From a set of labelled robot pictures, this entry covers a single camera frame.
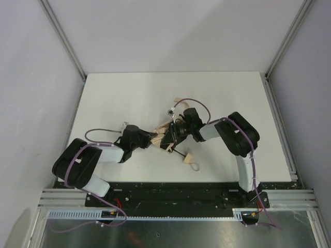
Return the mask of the beige folding umbrella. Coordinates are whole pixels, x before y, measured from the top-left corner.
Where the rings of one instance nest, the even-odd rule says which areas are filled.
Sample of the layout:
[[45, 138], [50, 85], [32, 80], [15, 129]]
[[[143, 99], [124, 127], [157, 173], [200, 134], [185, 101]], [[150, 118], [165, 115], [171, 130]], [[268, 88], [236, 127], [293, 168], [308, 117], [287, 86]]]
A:
[[193, 171], [199, 172], [200, 165], [199, 163], [192, 161], [192, 153], [182, 153], [175, 149], [175, 147], [187, 137], [187, 134], [184, 132], [184, 126], [186, 124], [185, 116], [182, 114], [177, 115], [175, 113], [175, 108], [179, 104], [182, 104], [184, 111], [189, 109], [190, 106], [187, 103], [187, 100], [188, 98], [175, 98], [175, 105], [167, 111], [167, 114], [171, 116], [171, 119], [154, 129], [153, 133], [156, 134], [156, 136], [151, 139], [151, 143], [155, 147], [158, 147], [168, 153], [177, 153], [182, 157], [184, 164], [189, 165]]

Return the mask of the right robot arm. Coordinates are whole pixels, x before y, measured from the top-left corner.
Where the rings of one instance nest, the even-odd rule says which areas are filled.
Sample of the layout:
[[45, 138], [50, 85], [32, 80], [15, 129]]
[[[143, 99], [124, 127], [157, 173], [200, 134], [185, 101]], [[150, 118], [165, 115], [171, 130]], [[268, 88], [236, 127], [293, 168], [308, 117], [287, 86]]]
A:
[[194, 107], [184, 110], [181, 120], [166, 125], [160, 140], [160, 148], [172, 151], [191, 135], [196, 142], [205, 142], [220, 137], [237, 161], [240, 188], [250, 193], [257, 189], [255, 163], [252, 161], [260, 135], [238, 112], [211, 123], [203, 123]]

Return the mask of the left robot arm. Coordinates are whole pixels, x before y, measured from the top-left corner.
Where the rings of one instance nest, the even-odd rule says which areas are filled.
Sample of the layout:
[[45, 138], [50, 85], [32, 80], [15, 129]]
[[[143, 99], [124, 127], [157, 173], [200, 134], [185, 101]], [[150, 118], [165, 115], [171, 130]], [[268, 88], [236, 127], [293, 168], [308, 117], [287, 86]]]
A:
[[126, 125], [119, 139], [112, 142], [93, 142], [76, 138], [64, 150], [52, 167], [52, 173], [68, 188], [104, 197], [110, 184], [94, 174], [99, 162], [124, 163], [137, 148], [146, 149], [157, 133], [147, 132], [135, 125]]

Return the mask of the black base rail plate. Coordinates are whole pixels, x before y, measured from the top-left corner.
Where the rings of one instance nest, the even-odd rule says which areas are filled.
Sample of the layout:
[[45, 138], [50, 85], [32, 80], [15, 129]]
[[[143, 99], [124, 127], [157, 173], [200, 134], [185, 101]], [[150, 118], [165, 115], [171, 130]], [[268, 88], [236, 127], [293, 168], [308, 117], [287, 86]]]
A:
[[131, 218], [220, 218], [234, 208], [270, 207], [262, 187], [247, 193], [237, 182], [112, 182], [104, 200]]

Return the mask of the left aluminium frame post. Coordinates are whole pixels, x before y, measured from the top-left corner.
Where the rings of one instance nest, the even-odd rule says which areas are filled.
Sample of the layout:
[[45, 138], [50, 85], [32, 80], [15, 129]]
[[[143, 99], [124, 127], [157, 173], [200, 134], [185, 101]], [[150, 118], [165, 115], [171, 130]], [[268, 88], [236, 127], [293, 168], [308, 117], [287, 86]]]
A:
[[76, 56], [76, 53], [74, 52], [74, 49], [72, 48], [54, 10], [52, 9], [50, 3], [48, 0], [39, 0], [38, 1], [46, 14], [46, 17], [48, 18], [50, 24], [52, 25], [57, 37], [59, 38], [65, 52], [67, 53], [69, 59], [73, 63], [77, 73], [79, 74], [82, 81], [86, 81], [87, 75], [84, 72], [84, 69], [81, 65], [81, 63], [78, 60], [78, 57]]

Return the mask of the aluminium frame post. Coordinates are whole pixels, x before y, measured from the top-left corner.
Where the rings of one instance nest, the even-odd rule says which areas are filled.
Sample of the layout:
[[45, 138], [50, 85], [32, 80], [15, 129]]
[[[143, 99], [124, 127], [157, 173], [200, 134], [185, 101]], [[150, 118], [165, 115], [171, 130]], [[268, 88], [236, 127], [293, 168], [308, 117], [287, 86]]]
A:
[[277, 50], [271, 64], [269, 65], [268, 69], [265, 72], [265, 77], [269, 78], [272, 73], [275, 71], [278, 64], [281, 62], [283, 56], [285, 55], [287, 49], [291, 45], [293, 39], [295, 38], [296, 34], [298, 33], [300, 27], [302, 26], [304, 20], [306, 19], [308, 13], [310, 12], [311, 8], [315, 4], [315, 0], [304, 0], [302, 5], [300, 6], [293, 22], [291, 23], [279, 49]]
[[48, 0], [39, 0], [38, 1], [46, 14], [46, 17], [48, 18], [50, 24], [52, 25], [57, 37], [59, 38], [65, 52], [67, 53], [69, 59], [73, 63], [77, 73], [79, 74], [82, 81], [86, 81], [87, 75], [84, 72], [84, 69], [81, 65], [81, 63], [78, 60], [78, 57], [76, 56], [76, 53], [74, 52], [74, 49], [72, 48], [54, 10], [52, 9], [50, 3]]

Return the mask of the right aluminium frame post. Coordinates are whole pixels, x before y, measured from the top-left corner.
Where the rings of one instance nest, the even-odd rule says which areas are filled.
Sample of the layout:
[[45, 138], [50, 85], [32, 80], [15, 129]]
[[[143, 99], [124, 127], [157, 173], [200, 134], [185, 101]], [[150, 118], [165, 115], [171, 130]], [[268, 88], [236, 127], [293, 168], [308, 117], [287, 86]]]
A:
[[296, 34], [298, 33], [300, 27], [302, 26], [304, 20], [306, 19], [308, 13], [310, 12], [311, 8], [315, 4], [315, 0], [304, 0], [302, 5], [300, 6], [293, 22], [291, 23], [279, 49], [277, 50], [271, 64], [269, 65], [268, 69], [265, 72], [265, 77], [269, 78], [272, 73], [275, 71], [278, 64], [281, 62], [283, 56], [285, 55], [287, 49], [291, 45], [293, 39], [295, 38]]

